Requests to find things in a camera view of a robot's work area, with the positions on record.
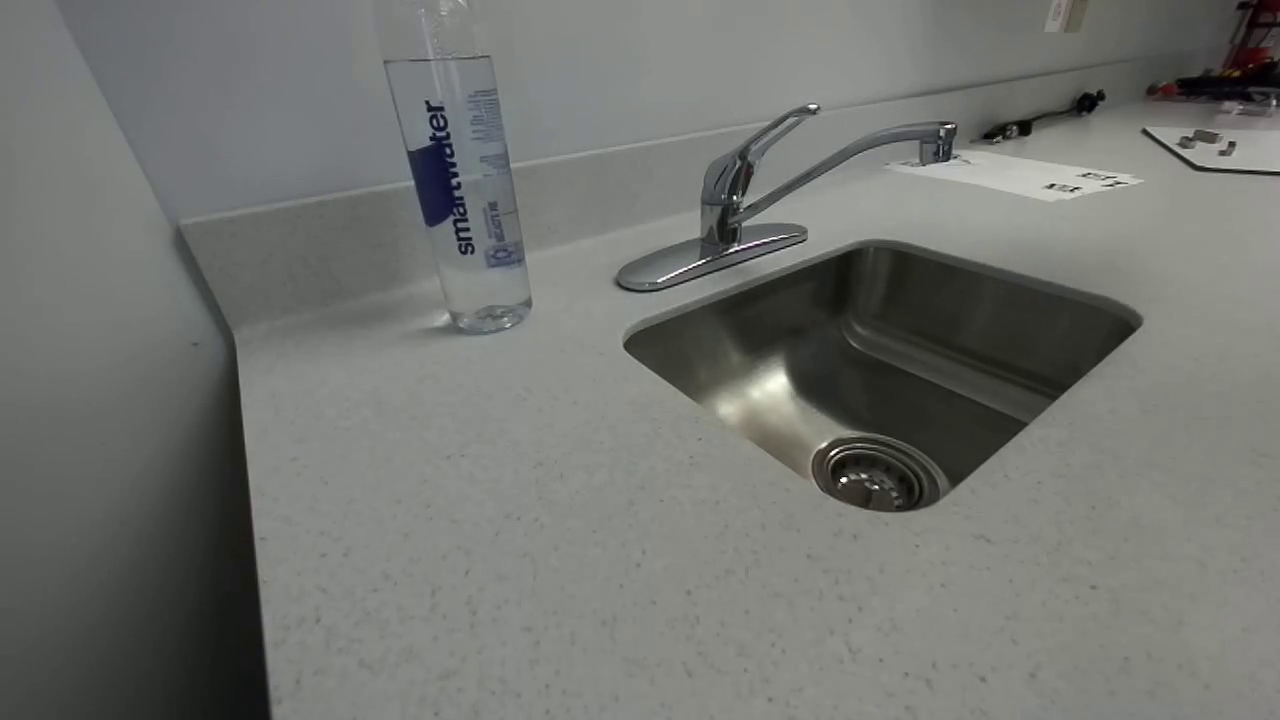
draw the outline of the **water bottle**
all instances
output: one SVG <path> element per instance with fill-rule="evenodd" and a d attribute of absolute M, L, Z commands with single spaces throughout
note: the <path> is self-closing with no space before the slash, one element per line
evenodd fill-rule
<path fill-rule="evenodd" d="M 461 333 L 515 327 L 533 295 L 476 0 L 377 0 L 377 22 L 446 319 Z"/>

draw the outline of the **sink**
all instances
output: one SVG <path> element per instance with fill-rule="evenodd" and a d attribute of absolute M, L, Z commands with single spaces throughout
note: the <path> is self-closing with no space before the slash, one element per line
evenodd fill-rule
<path fill-rule="evenodd" d="M 828 497 L 912 512 L 1136 327 L 1115 300 L 872 240 L 644 324 L 622 349 Z"/>

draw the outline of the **sink drain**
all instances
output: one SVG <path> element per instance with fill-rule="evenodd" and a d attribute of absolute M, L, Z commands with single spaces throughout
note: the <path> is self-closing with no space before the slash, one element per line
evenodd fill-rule
<path fill-rule="evenodd" d="M 854 510 L 912 512 L 936 504 L 952 480 L 936 460 L 888 437 L 839 437 L 813 456 L 813 480 Z"/>

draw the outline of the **white wall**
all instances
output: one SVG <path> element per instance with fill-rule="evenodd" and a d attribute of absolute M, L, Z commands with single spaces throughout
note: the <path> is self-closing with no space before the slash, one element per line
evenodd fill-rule
<path fill-rule="evenodd" d="M 252 717 L 228 343 L 53 0 L 0 3 L 0 338 L 0 717 Z"/>
<path fill-rule="evenodd" d="M 233 213 L 403 177 L 366 0 L 61 0 L 159 200 Z M 1215 54 L 1227 0 L 483 0 L 515 162 L 1049 69 Z"/>

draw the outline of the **faucet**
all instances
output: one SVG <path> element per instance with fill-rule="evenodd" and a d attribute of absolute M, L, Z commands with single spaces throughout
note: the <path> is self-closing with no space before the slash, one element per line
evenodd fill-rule
<path fill-rule="evenodd" d="M 769 156 L 769 147 L 791 136 L 816 113 L 819 113 L 816 103 L 800 103 L 774 116 L 773 126 L 765 126 L 741 147 L 715 156 L 703 174 L 699 235 L 622 265 L 617 272 L 617 283 L 628 294 L 662 294 L 695 277 L 712 277 L 721 267 L 805 243 L 807 240 L 805 226 L 747 226 L 747 221 L 872 147 L 918 143 L 918 165 L 943 165 L 954 156 L 952 121 L 897 126 L 836 147 L 830 156 L 816 162 L 800 177 L 784 182 L 779 190 L 747 205 L 755 168 Z"/>

